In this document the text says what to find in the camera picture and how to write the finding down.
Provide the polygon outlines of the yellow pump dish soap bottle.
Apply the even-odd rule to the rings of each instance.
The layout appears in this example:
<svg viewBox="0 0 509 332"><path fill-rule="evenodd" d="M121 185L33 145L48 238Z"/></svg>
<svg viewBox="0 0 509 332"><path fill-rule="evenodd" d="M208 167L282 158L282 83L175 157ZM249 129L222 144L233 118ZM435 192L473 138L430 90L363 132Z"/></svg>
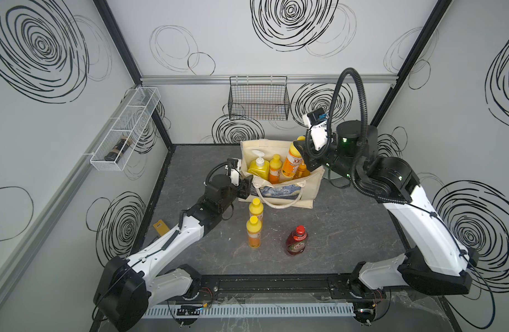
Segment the yellow pump dish soap bottle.
<svg viewBox="0 0 509 332"><path fill-rule="evenodd" d="M247 172L268 181L270 162L265 160L265 153L256 149L253 150L252 153L256 156L256 158L250 163Z"/></svg>

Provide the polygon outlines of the canvas starry night tote bag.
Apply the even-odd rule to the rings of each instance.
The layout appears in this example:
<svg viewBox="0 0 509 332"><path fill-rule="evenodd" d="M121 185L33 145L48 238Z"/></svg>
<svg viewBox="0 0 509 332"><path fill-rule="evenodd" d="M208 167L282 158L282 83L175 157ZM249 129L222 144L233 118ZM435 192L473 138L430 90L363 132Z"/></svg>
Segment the canvas starry night tote bag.
<svg viewBox="0 0 509 332"><path fill-rule="evenodd" d="M323 179L325 170L318 167L307 171L302 177L294 173L285 173L286 168L299 169L304 153L291 156L290 141L271 141L267 139L241 142L241 167L243 176L252 176L248 197L242 202L251 202L258 198L268 207L283 210L290 207L311 209ZM257 165L260 159L265 160L269 169L266 178L257 173L250 173L251 165Z"/></svg>

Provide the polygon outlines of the tall orange dish soap bottle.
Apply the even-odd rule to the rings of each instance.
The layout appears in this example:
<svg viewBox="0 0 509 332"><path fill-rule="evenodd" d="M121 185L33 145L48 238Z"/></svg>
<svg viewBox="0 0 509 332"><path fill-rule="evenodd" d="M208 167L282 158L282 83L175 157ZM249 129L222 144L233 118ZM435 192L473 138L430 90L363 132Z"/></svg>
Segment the tall orange dish soap bottle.
<svg viewBox="0 0 509 332"><path fill-rule="evenodd" d="M306 164L303 162L298 168L294 175L294 179L304 178L311 175L311 172L308 171Z"/></svg>

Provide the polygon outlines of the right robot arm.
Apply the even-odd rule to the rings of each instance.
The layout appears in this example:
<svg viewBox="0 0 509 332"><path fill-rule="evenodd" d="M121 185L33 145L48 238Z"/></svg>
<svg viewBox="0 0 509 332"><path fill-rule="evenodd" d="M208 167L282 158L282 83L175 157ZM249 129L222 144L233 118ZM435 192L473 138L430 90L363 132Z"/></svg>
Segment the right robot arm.
<svg viewBox="0 0 509 332"><path fill-rule="evenodd" d="M306 142L294 142L308 170L326 167L348 178L382 204L415 243L397 257L358 263L348 280L352 294L362 297L384 287L409 286L426 295L467 295L472 285L468 267L477 265L478 253L455 239L405 160L379 155L377 128L370 126L363 141L361 122L346 121L328 139L326 120L305 118L304 123L315 152L326 149L313 158Z"/></svg>

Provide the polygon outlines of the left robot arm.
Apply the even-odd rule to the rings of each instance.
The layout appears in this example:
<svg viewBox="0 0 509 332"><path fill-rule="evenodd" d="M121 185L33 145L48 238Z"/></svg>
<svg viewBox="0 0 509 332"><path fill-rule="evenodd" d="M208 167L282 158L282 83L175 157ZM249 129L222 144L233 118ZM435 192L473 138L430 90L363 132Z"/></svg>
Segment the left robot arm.
<svg viewBox="0 0 509 332"><path fill-rule="evenodd" d="M187 210L168 233L127 258L110 259L93 298L98 311L118 330L128 331L149 307L173 297L197 294L198 273L179 267L162 270L185 249L213 230L236 199L250 196L253 176L238 172L218 174L205 181L205 193Z"/></svg>

